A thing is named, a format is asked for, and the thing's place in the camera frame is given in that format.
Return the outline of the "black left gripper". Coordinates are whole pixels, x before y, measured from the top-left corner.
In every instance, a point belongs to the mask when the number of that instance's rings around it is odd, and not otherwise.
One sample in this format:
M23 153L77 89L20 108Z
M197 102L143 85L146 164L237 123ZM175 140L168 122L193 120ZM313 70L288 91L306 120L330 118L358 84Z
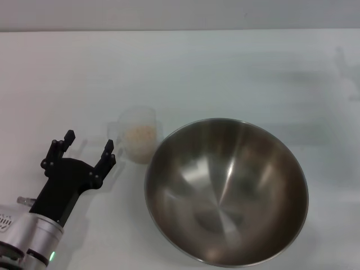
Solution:
M75 140L75 132L68 130L62 140L53 140L41 162L48 178L30 212L64 226L77 203L87 190L99 189L105 177L116 164L114 142L109 139L100 160L91 165L72 158L62 158Z

